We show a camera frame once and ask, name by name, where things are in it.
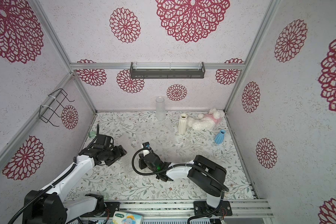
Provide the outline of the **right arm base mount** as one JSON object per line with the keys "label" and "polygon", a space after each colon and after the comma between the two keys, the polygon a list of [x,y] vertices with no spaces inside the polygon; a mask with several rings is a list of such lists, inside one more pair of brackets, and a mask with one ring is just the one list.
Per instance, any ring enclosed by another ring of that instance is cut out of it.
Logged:
{"label": "right arm base mount", "polygon": [[[207,215],[208,213],[213,212],[216,208],[209,206],[205,201],[194,201],[193,208],[195,216]],[[223,201],[219,209],[212,213],[208,217],[212,216],[232,216],[231,205],[229,201]]]}

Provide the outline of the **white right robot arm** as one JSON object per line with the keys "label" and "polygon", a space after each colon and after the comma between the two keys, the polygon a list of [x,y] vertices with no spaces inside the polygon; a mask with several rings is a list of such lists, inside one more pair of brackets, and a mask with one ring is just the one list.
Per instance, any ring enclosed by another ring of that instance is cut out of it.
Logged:
{"label": "white right robot arm", "polygon": [[184,163],[172,163],[161,158],[150,147],[149,142],[142,144],[142,149],[134,153],[131,161],[132,169],[141,176],[154,175],[163,182],[176,179],[188,179],[206,194],[208,208],[221,206],[224,195],[229,191],[225,186],[227,170],[202,155]]}

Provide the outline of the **white cream vase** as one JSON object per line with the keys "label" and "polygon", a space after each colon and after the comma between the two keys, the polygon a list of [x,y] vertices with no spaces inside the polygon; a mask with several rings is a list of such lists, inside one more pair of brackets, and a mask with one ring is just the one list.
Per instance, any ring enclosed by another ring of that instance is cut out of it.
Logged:
{"label": "white cream vase", "polygon": [[178,122],[178,133],[183,135],[186,132],[186,128],[187,128],[187,120],[188,116],[185,113],[180,114],[179,117],[179,122]]}

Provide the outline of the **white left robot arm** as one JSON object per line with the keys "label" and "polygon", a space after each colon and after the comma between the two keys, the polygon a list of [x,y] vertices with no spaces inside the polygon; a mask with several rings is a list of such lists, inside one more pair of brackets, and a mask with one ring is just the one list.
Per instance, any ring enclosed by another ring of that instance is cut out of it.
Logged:
{"label": "white left robot arm", "polygon": [[19,216],[22,216],[24,224],[67,224],[85,214],[104,215],[107,206],[101,195],[90,193],[83,199],[71,202],[66,197],[92,168],[102,165],[109,167],[126,154],[121,145],[114,145],[111,136],[97,134],[56,179],[41,190],[32,190],[26,195],[24,206],[14,214],[9,223],[13,224]]}

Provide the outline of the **bubble wrap sheet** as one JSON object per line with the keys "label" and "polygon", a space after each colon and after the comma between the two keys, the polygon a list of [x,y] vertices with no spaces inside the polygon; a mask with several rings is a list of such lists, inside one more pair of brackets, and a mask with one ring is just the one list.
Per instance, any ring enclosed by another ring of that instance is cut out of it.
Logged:
{"label": "bubble wrap sheet", "polygon": [[138,174],[132,168],[132,158],[135,152],[141,149],[141,145],[137,143],[137,140],[134,137],[127,133],[118,138],[117,144],[121,145],[127,152],[127,154],[121,157],[119,161],[119,173],[125,178],[138,176]]}

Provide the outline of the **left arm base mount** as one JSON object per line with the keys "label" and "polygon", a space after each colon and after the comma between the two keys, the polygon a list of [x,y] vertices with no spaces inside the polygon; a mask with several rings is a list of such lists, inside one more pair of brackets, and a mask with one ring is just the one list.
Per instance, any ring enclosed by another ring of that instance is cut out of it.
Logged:
{"label": "left arm base mount", "polygon": [[93,211],[82,215],[82,217],[107,218],[113,217],[116,211],[119,211],[120,202],[105,202],[103,211]]}

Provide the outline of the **bubble wrap around vase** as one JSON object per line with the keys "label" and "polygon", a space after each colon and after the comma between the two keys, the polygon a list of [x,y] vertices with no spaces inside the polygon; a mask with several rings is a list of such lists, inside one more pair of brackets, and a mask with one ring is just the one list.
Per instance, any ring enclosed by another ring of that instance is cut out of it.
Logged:
{"label": "bubble wrap around vase", "polygon": [[208,159],[212,158],[210,151],[202,147],[195,147],[194,145],[182,144],[159,144],[152,147],[153,151],[166,162],[184,163],[192,161],[197,155],[204,156]]}

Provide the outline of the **blue vase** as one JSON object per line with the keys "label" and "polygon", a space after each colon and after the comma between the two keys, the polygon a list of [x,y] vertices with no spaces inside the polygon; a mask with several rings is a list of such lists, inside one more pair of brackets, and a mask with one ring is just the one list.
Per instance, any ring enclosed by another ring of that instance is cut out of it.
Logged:
{"label": "blue vase", "polygon": [[225,134],[226,134],[225,130],[220,130],[219,133],[217,133],[217,135],[215,136],[214,142],[217,145],[222,144],[222,142],[225,139]]}

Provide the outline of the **clear glass vase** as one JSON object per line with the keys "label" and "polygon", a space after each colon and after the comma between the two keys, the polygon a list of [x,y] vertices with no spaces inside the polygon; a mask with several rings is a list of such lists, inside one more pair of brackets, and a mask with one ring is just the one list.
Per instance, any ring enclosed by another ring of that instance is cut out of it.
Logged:
{"label": "clear glass vase", "polygon": [[156,98],[156,118],[158,120],[165,120],[166,118],[166,108],[164,97]]}

